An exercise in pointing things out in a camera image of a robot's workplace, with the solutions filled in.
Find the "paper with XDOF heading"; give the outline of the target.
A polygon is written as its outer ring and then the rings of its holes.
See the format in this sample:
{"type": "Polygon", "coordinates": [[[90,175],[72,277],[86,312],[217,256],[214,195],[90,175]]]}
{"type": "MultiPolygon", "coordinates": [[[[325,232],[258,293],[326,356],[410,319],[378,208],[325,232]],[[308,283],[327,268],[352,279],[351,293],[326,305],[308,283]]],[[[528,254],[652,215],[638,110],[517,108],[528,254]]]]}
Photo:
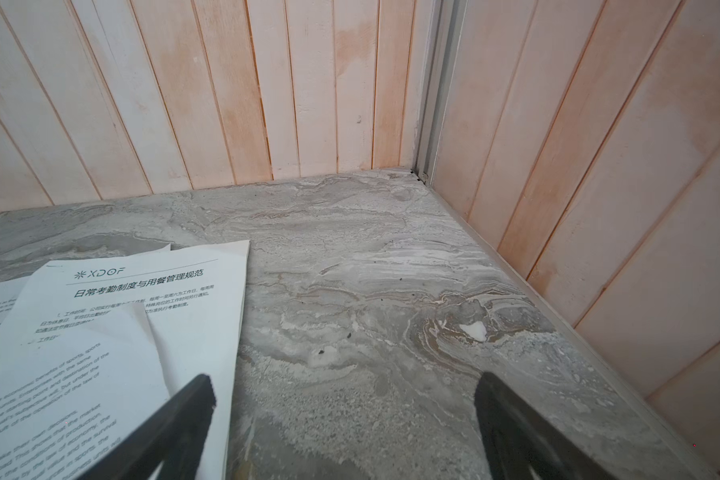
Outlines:
{"type": "Polygon", "coordinates": [[[217,407],[198,475],[226,476],[247,240],[127,257],[49,261],[31,276],[0,326],[0,366],[80,330],[110,310],[144,306],[169,392],[211,378],[217,407]]]}

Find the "paper with English text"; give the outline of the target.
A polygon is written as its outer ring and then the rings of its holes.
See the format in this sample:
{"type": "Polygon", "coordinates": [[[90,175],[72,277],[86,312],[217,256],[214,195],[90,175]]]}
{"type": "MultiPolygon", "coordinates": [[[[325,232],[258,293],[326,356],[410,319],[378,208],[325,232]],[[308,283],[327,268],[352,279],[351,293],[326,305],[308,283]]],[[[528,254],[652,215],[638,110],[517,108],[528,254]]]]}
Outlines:
{"type": "Polygon", "coordinates": [[[0,368],[0,479],[76,479],[168,398],[142,304],[76,327],[0,368]]]}

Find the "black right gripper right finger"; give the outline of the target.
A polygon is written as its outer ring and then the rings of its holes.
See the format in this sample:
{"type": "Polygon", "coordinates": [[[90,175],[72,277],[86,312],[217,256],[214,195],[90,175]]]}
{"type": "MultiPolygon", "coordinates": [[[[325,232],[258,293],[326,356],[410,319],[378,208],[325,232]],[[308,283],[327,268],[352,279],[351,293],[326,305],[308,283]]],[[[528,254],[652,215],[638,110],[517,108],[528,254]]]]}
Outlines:
{"type": "Polygon", "coordinates": [[[493,479],[612,479],[491,372],[481,374],[474,407],[493,479]]]}

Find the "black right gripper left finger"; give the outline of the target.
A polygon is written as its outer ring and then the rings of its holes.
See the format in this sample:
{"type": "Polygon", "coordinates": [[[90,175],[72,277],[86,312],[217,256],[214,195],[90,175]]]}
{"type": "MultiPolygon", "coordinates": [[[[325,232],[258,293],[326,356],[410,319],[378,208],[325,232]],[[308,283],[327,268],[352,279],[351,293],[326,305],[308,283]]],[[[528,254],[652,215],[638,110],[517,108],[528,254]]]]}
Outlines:
{"type": "Polygon", "coordinates": [[[82,479],[194,479],[216,407],[211,378],[200,374],[82,479]]]}

